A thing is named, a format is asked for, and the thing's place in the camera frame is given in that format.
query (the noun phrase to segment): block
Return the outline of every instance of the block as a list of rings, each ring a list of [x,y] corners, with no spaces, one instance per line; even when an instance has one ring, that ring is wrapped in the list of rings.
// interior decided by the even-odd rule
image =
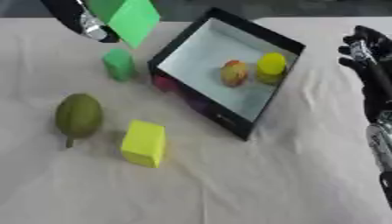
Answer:
[[[135,74],[132,57],[123,49],[112,49],[102,60],[109,75],[117,81],[126,81]]]
[[[122,141],[122,155],[131,163],[158,168],[165,151],[165,127],[133,120]]]
[[[159,22],[150,0],[89,0],[88,8],[131,47],[138,47]]]

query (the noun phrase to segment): table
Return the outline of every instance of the table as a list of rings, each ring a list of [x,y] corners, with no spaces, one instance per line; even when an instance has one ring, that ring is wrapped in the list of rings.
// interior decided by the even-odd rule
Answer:
[[[390,223],[365,139],[361,83],[337,64],[355,25],[392,33],[388,17],[256,20],[307,48],[255,133],[238,140],[148,82],[146,60],[188,23],[161,23],[136,50],[140,75],[111,80],[113,47],[53,19],[0,19],[1,223]],[[72,93],[96,97],[100,133],[64,150],[53,111]],[[124,161],[131,119],[167,128],[159,169]]]

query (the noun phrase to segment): toy fruit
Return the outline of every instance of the toy fruit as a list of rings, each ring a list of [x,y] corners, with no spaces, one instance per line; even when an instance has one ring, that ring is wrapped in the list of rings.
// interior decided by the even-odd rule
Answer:
[[[93,135],[102,119],[100,103],[88,94],[72,94],[56,110],[56,126],[68,137],[67,148],[73,147],[74,139]]]
[[[286,70],[286,58],[277,52],[267,53],[257,61],[257,79],[265,84],[276,85]]]
[[[228,87],[234,88],[240,86],[248,78],[247,64],[239,60],[230,60],[220,70],[220,78]]]

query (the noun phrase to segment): open box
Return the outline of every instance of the open box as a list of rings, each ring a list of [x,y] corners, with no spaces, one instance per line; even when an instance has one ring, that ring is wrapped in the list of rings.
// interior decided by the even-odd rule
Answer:
[[[179,93],[201,114],[247,140],[284,80],[275,86],[256,80],[256,62],[265,53],[281,53],[289,74],[304,49],[295,40],[212,8],[149,61],[149,68],[157,87]],[[221,67],[229,60],[253,68],[239,87],[221,82]]]

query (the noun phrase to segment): small green cube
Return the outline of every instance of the small green cube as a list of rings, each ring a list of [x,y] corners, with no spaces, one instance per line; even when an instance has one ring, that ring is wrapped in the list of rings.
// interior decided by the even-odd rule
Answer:
[[[159,14],[150,0],[88,0],[88,7],[134,48],[159,22]]]
[[[123,49],[112,49],[103,57],[109,75],[117,81],[126,81],[135,73],[132,58]]]

